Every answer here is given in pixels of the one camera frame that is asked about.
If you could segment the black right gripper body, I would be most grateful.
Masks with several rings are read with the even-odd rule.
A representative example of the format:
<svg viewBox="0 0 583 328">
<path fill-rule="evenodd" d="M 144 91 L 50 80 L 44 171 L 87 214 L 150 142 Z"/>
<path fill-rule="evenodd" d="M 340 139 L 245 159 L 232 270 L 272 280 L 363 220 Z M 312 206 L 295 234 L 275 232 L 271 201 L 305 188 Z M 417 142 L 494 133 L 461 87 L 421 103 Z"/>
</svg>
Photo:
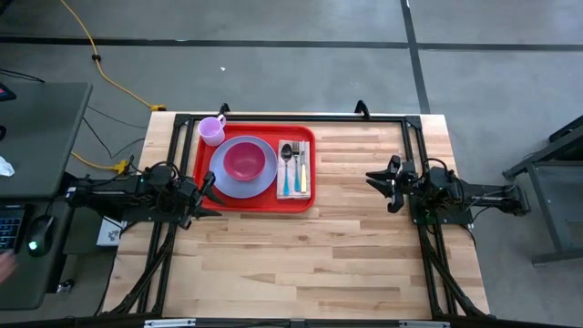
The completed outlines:
<svg viewBox="0 0 583 328">
<path fill-rule="evenodd" d="M 413 161 L 401 161 L 397 155 L 392 155 L 388 169 L 389 198 L 391 201 L 387 205 L 387 209 L 390 213 L 396 213 L 404 205 L 404 196 L 412 192 L 418 175 Z"/>
</svg>

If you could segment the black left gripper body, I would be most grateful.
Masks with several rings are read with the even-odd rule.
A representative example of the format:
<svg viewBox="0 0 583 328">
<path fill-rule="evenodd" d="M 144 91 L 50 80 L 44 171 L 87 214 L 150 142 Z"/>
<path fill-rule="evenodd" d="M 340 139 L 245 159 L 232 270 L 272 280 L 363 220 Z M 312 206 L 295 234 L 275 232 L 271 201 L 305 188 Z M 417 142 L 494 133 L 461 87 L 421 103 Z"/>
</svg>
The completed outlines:
<svg viewBox="0 0 583 328">
<path fill-rule="evenodd" d="M 203 178 L 203 184 L 198 187 L 193 179 L 187 177 L 180 177 L 177 184 L 177 193 L 179 199 L 184 202 L 184 213 L 179 219 L 178 225 L 187 230 L 191 225 L 191 218 L 194 217 L 194 210 L 196 208 L 204 208 L 202 206 L 204 198 L 204 186 L 206 184 L 214 185 L 216 177 L 212 171 L 208 171 Z"/>
</svg>

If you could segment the lavender plate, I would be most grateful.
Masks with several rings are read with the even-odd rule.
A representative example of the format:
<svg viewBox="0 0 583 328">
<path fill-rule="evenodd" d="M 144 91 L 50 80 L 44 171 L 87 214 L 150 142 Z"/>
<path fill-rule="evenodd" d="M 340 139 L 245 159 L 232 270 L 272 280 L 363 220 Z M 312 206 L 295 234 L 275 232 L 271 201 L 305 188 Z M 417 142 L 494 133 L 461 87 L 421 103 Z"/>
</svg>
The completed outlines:
<svg viewBox="0 0 583 328">
<path fill-rule="evenodd" d="M 223 160 L 227 151 L 242 142 L 258 146 L 265 155 L 266 166 L 258 178 L 251 181 L 239 181 L 232 178 L 224 169 Z M 263 193 L 274 182 L 278 171 L 278 156 L 265 140 L 253 136 L 231 138 L 221 144 L 210 159 L 210 168 L 216 177 L 214 187 L 223 194 L 235 199 L 249 199 Z"/>
</svg>

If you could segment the red plastic bowl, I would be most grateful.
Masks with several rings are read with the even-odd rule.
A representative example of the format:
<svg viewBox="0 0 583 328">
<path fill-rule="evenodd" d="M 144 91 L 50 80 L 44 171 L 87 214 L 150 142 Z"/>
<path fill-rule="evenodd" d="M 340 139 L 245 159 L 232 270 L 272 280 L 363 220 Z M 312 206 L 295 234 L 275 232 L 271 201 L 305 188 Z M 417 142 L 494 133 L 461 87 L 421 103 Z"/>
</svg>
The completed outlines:
<svg viewBox="0 0 583 328">
<path fill-rule="evenodd" d="M 227 174 L 239 181 L 258 178 L 265 167 L 264 151 L 249 141 L 237 142 L 230 146 L 223 158 L 223 168 Z"/>
</svg>

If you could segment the pink cup with handle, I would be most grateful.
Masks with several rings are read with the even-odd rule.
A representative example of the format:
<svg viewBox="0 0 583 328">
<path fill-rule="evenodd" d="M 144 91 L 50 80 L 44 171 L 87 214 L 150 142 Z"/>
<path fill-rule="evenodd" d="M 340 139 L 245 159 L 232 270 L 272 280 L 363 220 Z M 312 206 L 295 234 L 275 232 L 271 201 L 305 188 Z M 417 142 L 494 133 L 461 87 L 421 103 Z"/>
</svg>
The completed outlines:
<svg viewBox="0 0 583 328">
<path fill-rule="evenodd" d="M 217 117 L 208 117 L 198 124 L 198 132 L 204 143 L 211 147 L 217 147 L 225 139 L 224 128 L 226 118 L 220 114 Z"/>
</svg>

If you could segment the beige cloth napkin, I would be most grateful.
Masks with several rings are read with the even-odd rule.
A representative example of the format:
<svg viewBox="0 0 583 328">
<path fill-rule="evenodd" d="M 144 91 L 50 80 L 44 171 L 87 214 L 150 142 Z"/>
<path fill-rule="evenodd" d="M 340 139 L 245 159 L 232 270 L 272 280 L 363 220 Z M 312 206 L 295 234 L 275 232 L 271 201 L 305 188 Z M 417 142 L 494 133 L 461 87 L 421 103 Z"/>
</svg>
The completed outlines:
<svg viewBox="0 0 583 328">
<path fill-rule="evenodd" d="M 284 144 L 288 143 L 292 145 L 294 140 L 281 140 L 279 143 L 279 152 L 278 152 L 278 173 L 277 173 L 277 199 L 278 200 L 308 200 L 312 195 L 312 187 L 311 187 L 311 144 L 308 141 L 306 142 L 306 172 L 307 172 L 307 193 L 301 193 L 300 191 L 297 192 L 294 190 L 294 177 L 295 177 L 295 170 L 294 170 L 294 159 L 291 157 L 289 164 L 288 164 L 288 178 L 289 178 L 289 186 L 290 186 L 290 195 L 287 197 L 283 196 L 283 175 L 284 175 L 284 161 L 281 157 L 281 148 Z M 299 166 L 300 166 L 300 182 L 301 182 L 301 163 L 299 158 Z"/>
</svg>

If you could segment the spoon with blue handle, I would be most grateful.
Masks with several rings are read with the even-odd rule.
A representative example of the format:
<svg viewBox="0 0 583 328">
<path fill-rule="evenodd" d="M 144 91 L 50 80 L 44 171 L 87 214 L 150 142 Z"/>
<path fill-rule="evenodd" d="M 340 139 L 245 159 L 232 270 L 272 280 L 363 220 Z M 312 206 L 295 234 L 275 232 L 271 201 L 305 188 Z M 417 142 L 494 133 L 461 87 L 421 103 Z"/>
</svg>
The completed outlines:
<svg viewBox="0 0 583 328">
<path fill-rule="evenodd" d="M 292 146 L 288 143 L 284 144 L 281 148 L 281 157 L 284 161 L 284 175 L 283 175 L 283 196 L 287 197 L 290 195 L 290 186 L 288 178 L 288 164 L 292 158 Z"/>
</svg>

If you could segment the fork with blue handle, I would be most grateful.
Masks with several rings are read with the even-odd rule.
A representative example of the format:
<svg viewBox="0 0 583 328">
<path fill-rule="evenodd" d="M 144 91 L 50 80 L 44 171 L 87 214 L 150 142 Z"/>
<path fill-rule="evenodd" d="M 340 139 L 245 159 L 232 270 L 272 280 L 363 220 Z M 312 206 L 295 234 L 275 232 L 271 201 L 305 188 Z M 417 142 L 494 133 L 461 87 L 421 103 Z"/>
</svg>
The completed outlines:
<svg viewBox="0 0 583 328">
<path fill-rule="evenodd" d="M 294 140 L 291 145 L 292 148 L 292 156 L 294 159 L 294 170 L 295 170 L 295 177 L 294 177 L 294 190 L 299 192 L 301 183 L 300 183 L 300 166 L 299 166 L 299 157 L 300 157 L 300 145 L 297 140 Z"/>
</svg>

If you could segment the white labelled box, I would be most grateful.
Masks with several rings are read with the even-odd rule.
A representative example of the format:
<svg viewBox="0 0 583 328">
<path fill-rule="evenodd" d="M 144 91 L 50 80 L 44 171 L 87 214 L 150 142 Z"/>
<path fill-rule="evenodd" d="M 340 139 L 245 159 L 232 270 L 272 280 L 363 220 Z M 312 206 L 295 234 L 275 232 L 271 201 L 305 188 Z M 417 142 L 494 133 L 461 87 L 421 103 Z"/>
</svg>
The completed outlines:
<svg viewBox="0 0 583 328">
<path fill-rule="evenodd" d="M 121 232 L 127 227 L 125 221 L 111 220 L 103 217 L 99 233 L 97 235 L 96 245 L 98 247 L 117 247 L 120 241 Z"/>
</svg>

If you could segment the black computer mouse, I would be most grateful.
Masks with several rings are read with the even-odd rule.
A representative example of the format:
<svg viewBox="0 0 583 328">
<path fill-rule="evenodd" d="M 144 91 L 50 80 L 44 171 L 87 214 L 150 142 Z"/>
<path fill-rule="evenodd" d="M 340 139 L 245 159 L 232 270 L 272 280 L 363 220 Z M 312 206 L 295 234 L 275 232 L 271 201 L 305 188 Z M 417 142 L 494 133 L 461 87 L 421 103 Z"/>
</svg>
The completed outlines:
<svg viewBox="0 0 583 328">
<path fill-rule="evenodd" d="M 26 233 L 26 249 L 32 257 L 46 255 L 52 246 L 56 219 L 48 214 L 33 219 Z"/>
</svg>

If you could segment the dark grey desk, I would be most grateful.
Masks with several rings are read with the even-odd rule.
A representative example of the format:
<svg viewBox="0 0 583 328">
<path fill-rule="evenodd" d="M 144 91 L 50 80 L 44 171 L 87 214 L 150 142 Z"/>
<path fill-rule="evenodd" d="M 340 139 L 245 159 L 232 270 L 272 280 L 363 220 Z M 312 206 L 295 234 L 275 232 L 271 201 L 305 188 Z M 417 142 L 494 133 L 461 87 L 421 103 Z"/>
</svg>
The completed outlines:
<svg viewBox="0 0 583 328">
<path fill-rule="evenodd" d="M 0 207 L 24 206 L 15 270 L 0 283 L 0 311 L 33 310 L 54 292 L 65 261 L 63 247 L 73 211 L 60 196 L 66 165 L 92 87 L 88 83 L 14 83 L 15 99 L 0 102 L 0 156 L 15 169 L 0 177 Z M 50 251 L 32 257 L 26 233 L 41 215 L 56 219 Z"/>
</svg>

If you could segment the backlit black keyboard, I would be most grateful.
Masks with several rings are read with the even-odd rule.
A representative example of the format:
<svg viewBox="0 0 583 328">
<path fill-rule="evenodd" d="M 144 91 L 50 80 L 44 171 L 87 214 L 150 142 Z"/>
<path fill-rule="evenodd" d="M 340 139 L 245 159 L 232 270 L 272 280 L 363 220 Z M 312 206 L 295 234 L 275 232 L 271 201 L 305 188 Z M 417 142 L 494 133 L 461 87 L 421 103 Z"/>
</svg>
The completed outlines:
<svg viewBox="0 0 583 328">
<path fill-rule="evenodd" d="M 17 249 L 25 214 L 24 206 L 0 207 L 0 253 Z"/>
</svg>

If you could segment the person's hand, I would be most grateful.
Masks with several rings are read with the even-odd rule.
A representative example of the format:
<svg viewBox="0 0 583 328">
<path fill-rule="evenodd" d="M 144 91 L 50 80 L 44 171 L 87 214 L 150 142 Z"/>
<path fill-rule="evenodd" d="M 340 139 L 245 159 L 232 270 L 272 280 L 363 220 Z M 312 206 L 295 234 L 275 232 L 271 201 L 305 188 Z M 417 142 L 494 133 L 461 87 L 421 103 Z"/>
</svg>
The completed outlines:
<svg viewBox="0 0 583 328">
<path fill-rule="evenodd" d="M 0 253 L 0 283 L 12 274 L 15 267 L 15 255 L 11 251 Z"/>
</svg>

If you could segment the black aluminium table frame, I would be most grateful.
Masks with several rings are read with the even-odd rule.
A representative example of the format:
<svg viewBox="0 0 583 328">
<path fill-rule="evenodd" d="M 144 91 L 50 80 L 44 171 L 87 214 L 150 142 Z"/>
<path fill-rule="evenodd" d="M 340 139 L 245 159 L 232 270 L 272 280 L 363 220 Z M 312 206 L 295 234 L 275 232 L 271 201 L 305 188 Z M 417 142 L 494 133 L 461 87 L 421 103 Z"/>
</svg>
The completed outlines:
<svg viewBox="0 0 583 328">
<path fill-rule="evenodd" d="M 402 127 L 375 114 L 278 113 L 315 137 L 305 212 L 226 212 L 179 231 L 165 316 L 427 319 L 418 230 L 365 181 L 394 154 L 417 156 Z"/>
</svg>

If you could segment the dark metal cart frame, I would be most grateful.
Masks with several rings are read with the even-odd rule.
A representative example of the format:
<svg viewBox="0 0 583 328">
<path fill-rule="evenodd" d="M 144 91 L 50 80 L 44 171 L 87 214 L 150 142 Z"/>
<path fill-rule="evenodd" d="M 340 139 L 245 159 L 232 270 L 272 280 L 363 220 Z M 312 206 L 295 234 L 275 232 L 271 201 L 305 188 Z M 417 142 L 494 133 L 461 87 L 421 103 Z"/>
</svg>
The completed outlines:
<svg viewBox="0 0 583 328">
<path fill-rule="evenodd" d="M 526 173 L 554 250 L 532 258 L 535 266 L 583 259 L 570 226 L 583 224 L 583 115 L 548 137 L 547 145 L 503 172 L 506 179 Z"/>
</svg>

